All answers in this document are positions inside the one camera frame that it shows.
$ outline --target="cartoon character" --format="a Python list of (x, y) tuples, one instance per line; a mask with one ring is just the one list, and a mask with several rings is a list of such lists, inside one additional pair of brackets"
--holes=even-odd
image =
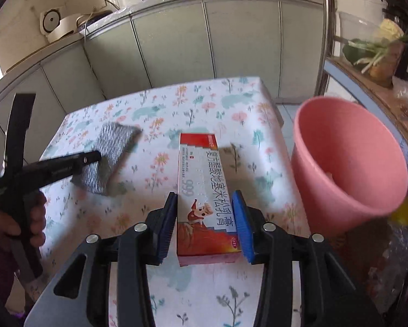
[(203, 224), (204, 218), (208, 215), (212, 215), (213, 211), (209, 203), (204, 203), (202, 207), (197, 208), (197, 200), (192, 205), (192, 211), (187, 215), (189, 224), (198, 223), (205, 227)]

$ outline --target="pink bucket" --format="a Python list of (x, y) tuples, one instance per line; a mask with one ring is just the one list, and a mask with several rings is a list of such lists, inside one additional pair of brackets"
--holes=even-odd
[(292, 168), (312, 233), (336, 236), (391, 214), (403, 202), (404, 155), (363, 107), (338, 98), (309, 99), (296, 114), (293, 134)]

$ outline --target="floral tablecloth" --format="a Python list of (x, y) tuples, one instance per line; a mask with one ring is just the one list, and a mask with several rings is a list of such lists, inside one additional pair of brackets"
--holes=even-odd
[[(290, 233), (310, 232), (283, 135), (259, 78), (206, 80), (146, 90), (68, 114), (42, 159), (89, 151), (104, 122), (142, 129), (137, 144), (111, 178), (111, 196), (88, 193), (70, 178), (43, 188), (46, 243), (44, 274), (26, 286), (34, 300), (72, 251), (91, 233), (119, 235), (163, 207), (177, 190), (179, 134), (216, 134), (230, 193), (240, 189), (249, 206)], [(174, 231), (168, 257), (148, 266), (157, 326), (249, 327), (253, 325), (262, 265), (237, 263), (180, 268)], [(112, 268), (109, 323), (117, 325)]]

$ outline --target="silver screw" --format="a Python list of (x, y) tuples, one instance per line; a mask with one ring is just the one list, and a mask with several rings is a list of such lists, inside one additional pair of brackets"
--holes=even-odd
[(323, 242), (323, 236), (321, 234), (313, 234), (312, 239), (315, 242)]
[(96, 241), (98, 241), (98, 235), (89, 235), (88, 237), (86, 237), (86, 242), (87, 243), (95, 243)]
[(263, 225), (263, 229), (264, 229), (265, 231), (272, 232), (272, 231), (275, 231), (275, 229), (277, 229), (277, 226), (275, 226), (275, 224), (273, 224), (272, 222), (266, 222), (266, 223)]
[(148, 228), (148, 226), (146, 226), (146, 224), (144, 224), (143, 222), (139, 222), (138, 224), (134, 225), (134, 231), (136, 232), (143, 232)]

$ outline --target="tile floor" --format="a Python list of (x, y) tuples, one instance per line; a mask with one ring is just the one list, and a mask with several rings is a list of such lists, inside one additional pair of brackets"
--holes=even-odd
[(293, 151), (293, 121), (295, 119), (295, 114), (299, 108), (299, 104), (279, 104), (277, 105), (281, 116), (284, 120), (284, 125), (281, 129), (283, 132), (284, 141), (286, 142), (287, 151), (289, 156), (292, 156)]

